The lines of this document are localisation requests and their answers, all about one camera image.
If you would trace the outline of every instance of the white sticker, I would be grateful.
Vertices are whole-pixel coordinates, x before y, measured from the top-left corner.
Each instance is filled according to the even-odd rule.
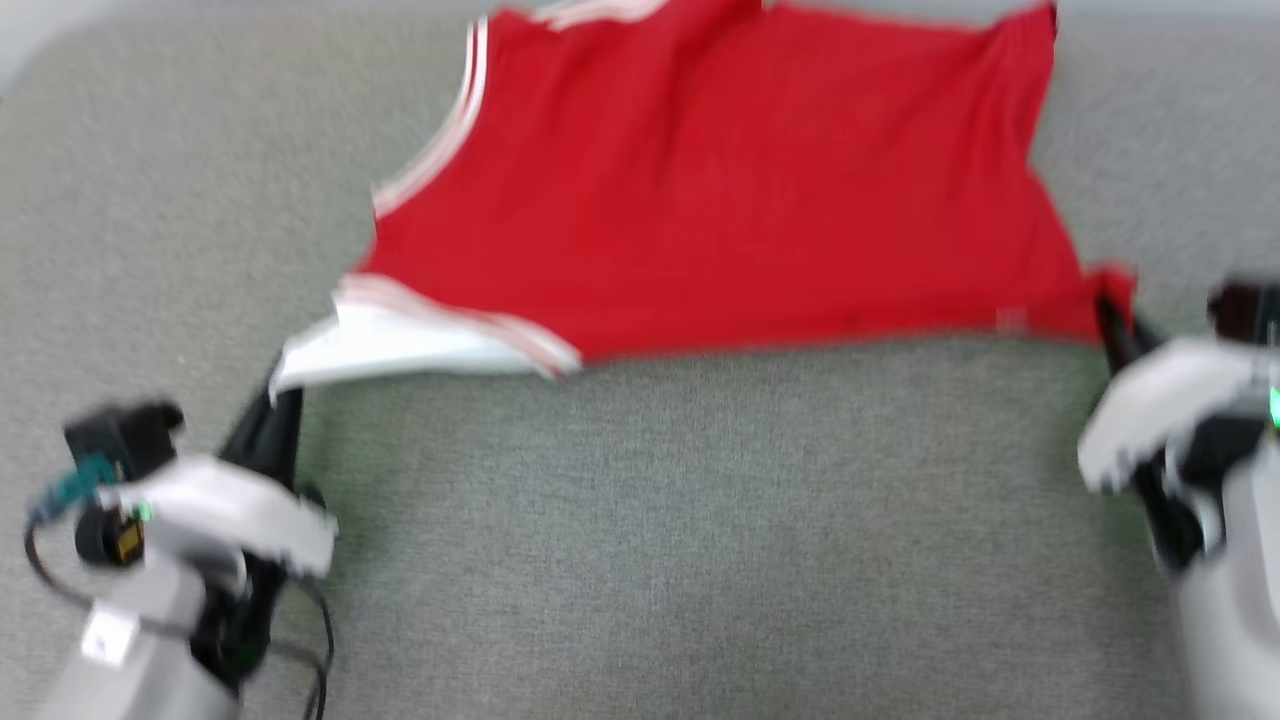
[[[81,655],[110,667],[123,667],[138,637],[138,625],[137,615],[95,607],[81,639]]]

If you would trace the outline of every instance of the red jersey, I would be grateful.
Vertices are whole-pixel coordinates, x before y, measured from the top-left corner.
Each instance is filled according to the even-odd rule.
[[[1093,341],[1096,299],[1128,309],[1133,281],[1082,270],[1029,167],[1055,35],[1051,5],[986,28],[759,0],[503,9],[471,28],[444,127],[375,190],[337,295],[339,325],[378,318],[351,342],[383,328],[356,374],[433,366],[415,352],[454,331],[548,373],[943,331]],[[351,342],[330,365],[360,364]]]

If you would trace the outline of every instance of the jersey armhole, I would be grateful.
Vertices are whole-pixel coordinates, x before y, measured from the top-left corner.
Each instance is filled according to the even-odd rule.
[[[374,184],[374,215],[383,218],[424,187],[453,160],[471,135],[480,104],[484,100],[485,78],[489,69],[489,19],[480,18],[467,27],[466,63],[462,85],[453,108],[444,123],[426,146],[390,178]]]

